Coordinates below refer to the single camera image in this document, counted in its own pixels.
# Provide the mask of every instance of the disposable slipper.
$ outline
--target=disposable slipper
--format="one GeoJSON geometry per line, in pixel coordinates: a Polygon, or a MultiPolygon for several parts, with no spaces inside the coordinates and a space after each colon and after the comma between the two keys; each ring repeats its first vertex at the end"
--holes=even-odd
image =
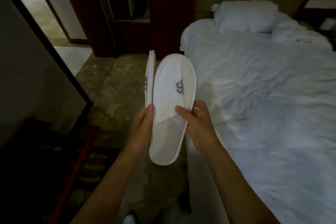
{"type": "Polygon", "coordinates": [[[153,86],[152,141],[150,159],[169,165],[179,155],[187,122],[175,112],[180,105],[192,109],[196,93],[196,75],[190,60],[181,54],[166,56],[157,68],[153,86]]]}
{"type": "Polygon", "coordinates": [[[154,81],[154,66],[155,66],[155,52],[149,51],[146,78],[145,78],[145,106],[146,108],[153,102],[153,81],[154,81]]]}

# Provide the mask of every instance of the fingernail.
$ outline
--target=fingernail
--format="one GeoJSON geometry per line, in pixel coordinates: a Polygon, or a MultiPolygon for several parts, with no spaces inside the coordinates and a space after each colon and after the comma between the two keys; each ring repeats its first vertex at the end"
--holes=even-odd
{"type": "Polygon", "coordinates": [[[154,105],[150,104],[149,107],[148,107],[148,110],[150,112],[153,112],[154,111],[154,105]]]}

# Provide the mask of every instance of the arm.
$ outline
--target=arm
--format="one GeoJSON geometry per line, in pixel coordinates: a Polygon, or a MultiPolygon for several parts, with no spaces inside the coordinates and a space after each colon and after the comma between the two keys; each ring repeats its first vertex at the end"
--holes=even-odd
{"type": "Polygon", "coordinates": [[[196,150],[204,156],[215,180],[230,223],[276,223],[279,221],[244,179],[239,168],[219,141],[209,111],[202,101],[190,110],[180,106],[176,112],[188,122],[196,150]]]}
{"type": "Polygon", "coordinates": [[[71,224],[114,223],[124,197],[128,178],[150,139],[154,106],[143,107],[130,130],[129,140],[109,171],[71,224]]]}

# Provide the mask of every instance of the left hand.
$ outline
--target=left hand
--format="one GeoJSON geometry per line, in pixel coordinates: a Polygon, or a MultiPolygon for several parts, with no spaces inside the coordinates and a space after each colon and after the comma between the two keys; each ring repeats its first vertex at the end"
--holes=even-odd
{"type": "Polygon", "coordinates": [[[148,108],[142,107],[133,121],[125,148],[134,151],[139,156],[147,149],[151,138],[153,119],[154,105],[149,105],[148,108]]]}

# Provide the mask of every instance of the white duvet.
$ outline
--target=white duvet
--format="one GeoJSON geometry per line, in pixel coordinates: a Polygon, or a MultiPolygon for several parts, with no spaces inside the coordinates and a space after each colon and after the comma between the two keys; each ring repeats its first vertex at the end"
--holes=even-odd
{"type": "MultiPolygon", "coordinates": [[[[181,47],[195,68],[195,99],[206,102],[222,143],[279,221],[335,223],[336,53],[277,44],[270,34],[220,33],[211,19],[187,27],[181,47]]],[[[198,158],[189,142],[193,214],[208,200],[221,209],[213,188],[204,193],[206,182],[195,180],[211,180],[198,158]]],[[[221,213],[209,211],[208,223],[219,223],[221,213]]]]}

